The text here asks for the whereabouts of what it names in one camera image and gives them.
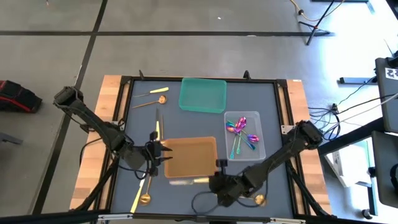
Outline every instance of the wooden board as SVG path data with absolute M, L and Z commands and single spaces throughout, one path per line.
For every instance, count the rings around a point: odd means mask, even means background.
M 99 93 L 95 113 L 105 121 L 111 121 L 113 117 L 116 98 L 118 96 L 121 76 L 120 75 L 105 75 L 103 84 Z M 302 119 L 310 119 L 307 108 L 307 100 L 305 98 L 304 88 L 300 80 L 287 80 L 289 98 L 294 117 L 294 122 Z M 124 111 L 126 104 L 127 91 L 125 89 L 119 117 Z M 286 105 L 282 104 L 282 111 L 284 112 L 284 119 L 287 119 Z M 98 138 L 98 134 L 90 133 L 87 141 Z M 105 148 L 102 141 L 90 144 L 86 147 L 83 155 L 83 160 L 76 180 L 75 191 L 73 193 L 70 208 L 79 206 L 88 194 L 93 190 L 98 183 L 100 177 L 101 167 L 104 159 Z M 331 213 L 329 198 L 326 190 L 325 180 L 323 178 L 322 167 L 318 156 L 318 151 L 303 151 L 301 153 L 301 160 L 303 166 L 303 173 L 305 184 L 309 191 L 314 196 L 315 200 L 322 206 L 322 208 Z M 302 198 L 299 193 L 299 188 L 296 186 L 296 195 L 299 213 L 303 213 Z M 104 192 L 108 191 L 108 186 L 104 188 Z M 100 208 L 104 208 L 104 202 L 107 194 L 101 197 Z
M 294 122 L 296 123 L 301 120 L 309 120 L 310 112 L 308 110 L 307 99 L 305 98 L 304 87 L 301 80 L 287 80 L 287 89 L 289 91 L 290 106 L 292 108 Z M 332 214 L 318 151 L 304 150 L 301 152 L 300 157 L 303 167 L 305 185 L 320 206 L 326 212 Z M 295 190 L 297 201 L 299 204 L 302 204 L 302 198 L 299 193 L 300 190 L 297 186 L 295 186 Z
M 95 107 L 95 114 L 104 121 L 112 121 L 116 98 L 118 97 L 121 75 L 105 75 L 99 91 L 98 101 Z M 126 104 L 127 96 L 123 96 L 121 103 L 121 113 Z M 89 133 L 87 142 L 99 138 L 97 133 Z M 94 189 L 100 178 L 101 168 L 104 161 L 105 145 L 102 141 L 96 141 L 87 145 L 80 170 L 77 176 L 75 191 L 73 192 L 70 208 L 81 205 L 84 199 Z M 105 185 L 104 191 L 107 192 L 109 185 Z M 102 195 L 100 208 L 104 208 L 107 194 Z

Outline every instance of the gray floor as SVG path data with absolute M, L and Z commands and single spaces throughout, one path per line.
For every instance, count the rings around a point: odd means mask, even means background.
M 319 17 L 328 5 L 297 2 L 311 18 Z M 374 59 L 398 49 L 397 29 L 380 26 L 387 20 L 390 27 L 397 27 L 396 20 L 384 11 L 385 2 L 371 2 L 375 13 L 364 3 L 344 3 L 322 24 L 336 36 L 316 38 L 310 46 L 301 37 L 98 37 L 81 90 L 93 109 L 103 75 L 137 75 L 141 69 L 153 76 L 241 77 L 249 70 L 254 78 L 302 79 L 308 104 L 328 106 L 358 87 L 339 86 L 338 77 L 371 77 Z M 100 0 L 49 3 L 0 1 L 0 32 L 92 30 L 101 5 Z M 113 0 L 100 30 L 309 31 L 297 25 L 289 0 Z M 24 140 L 21 146 L 1 144 L 0 216 L 30 212 L 62 118 L 61 111 L 52 106 L 53 95 L 62 86 L 74 84 L 88 39 L 0 36 L 1 79 L 16 81 L 44 99 L 37 114 L 0 113 L 0 131 Z M 375 92 L 370 86 L 358 93 L 359 99 L 368 99 L 367 91 Z M 86 134 L 71 124 L 44 212 L 68 209 L 85 141 Z M 355 212 L 366 208 L 366 203 L 352 203 L 349 190 L 326 168 L 325 178 L 333 213 L 361 219 Z M 363 193 L 366 202 L 366 190 Z

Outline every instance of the iridescent spoon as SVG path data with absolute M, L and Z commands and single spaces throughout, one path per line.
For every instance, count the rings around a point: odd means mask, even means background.
M 237 133 L 240 133 L 243 131 L 244 127 L 246 126 L 246 118 L 245 117 L 240 117 L 238 122 L 235 124 L 235 131 Z M 238 141 L 238 147 L 236 148 L 236 153 L 239 155 L 241 153 L 241 139 L 239 138 Z
M 233 123 L 231 121 L 227 121 L 228 125 L 233 125 Z M 260 141 L 260 139 L 255 135 L 255 134 L 248 134 L 247 132 L 245 132 L 243 129 L 241 130 L 247 137 L 248 140 L 251 142 L 258 142 Z
M 235 133 L 237 136 L 239 136 L 241 139 L 243 139 L 244 142 L 246 142 L 246 144 L 247 144 L 252 150 L 255 150 L 255 149 L 256 149 L 256 147 L 255 147 L 253 144 L 251 144 L 250 142 L 248 142 L 248 140 L 244 139 L 244 138 L 242 137 L 241 134 L 239 134 L 239 133 L 237 133 L 237 132 L 235 131 L 235 125 L 234 125 L 233 123 L 227 122 L 227 123 L 226 123 L 226 129 L 227 129 L 229 132 Z
M 235 133 L 235 125 L 230 125 L 230 124 L 226 124 L 225 128 L 232 133 Z M 235 151 L 235 143 L 236 143 L 236 135 L 234 136 L 234 143 L 232 144 L 232 151 L 231 154 L 229 155 L 229 159 L 234 159 L 235 155 L 234 155 L 234 151 Z

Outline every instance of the teal plastic tray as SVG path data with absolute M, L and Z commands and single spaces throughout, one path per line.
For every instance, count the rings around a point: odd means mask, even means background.
M 226 81 L 183 78 L 180 108 L 187 111 L 222 113 L 226 104 Z

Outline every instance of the black floor stripe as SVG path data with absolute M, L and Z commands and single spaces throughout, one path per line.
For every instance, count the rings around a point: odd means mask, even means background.
M 102 31 L 97 36 L 256 36 L 256 37 L 309 37 L 311 32 L 244 32 L 244 31 Z M 334 35 L 316 32 L 315 36 Z
M 102 18 L 104 16 L 106 4 L 108 3 L 108 0 L 103 0 L 101 7 L 98 12 L 98 17 L 95 22 L 93 32 L 97 32 L 98 29 L 100 28 Z M 88 62 L 90 61 L 91 53 L 93 51 L 94 43 L 95 43 L 96 36 L 92 35 L 88 41 L 87 49 L 85 52 L 85 55 L 83 57 L 83 61 L 81 63 L 81 68 L 78 74 L 78 78 L 75 83 L 75 87 L 77 89 L 80 89 L 81 84 L 83 83 L 83 79 L 86 73 L 87 65 Z M 42 213 L 43 206 L 45 203 L 45 199 L 47 198 L 47 194 L 49 192 L 50 186 L 51 186 L 51 181 L 55 173 L 55 169 L 57 168 L 57 163 L 61 154 L 62 146 L 65 141 L 65 137 L 67 135 L 67 131 L 69 128 L 70 124 L 70 118 L 66 115 L 63 116 L 60 129 L 57 135 L 57 138 L 53 144 L 52 148 L 52 153 L 51 153 L 51 158 L 49 161 L 49 164 L 47 166 L 47 170 L 45 171 L 45 175 L 42 181 L 42 184 L 40 186 L 40 190 L 37 194 L 36 201 L 34 203 L 34 207 L 32 209 L 32 214 L 33 215 L 38 215 Z
M 22 36 L 231 36 L 231 37 L 309 37 L 311 32 L 247 32 L 247 31 L 0 31 L 2 35 Z M 316 32 L 315 37 L 335 36 L 334 33 L 326 34 Z

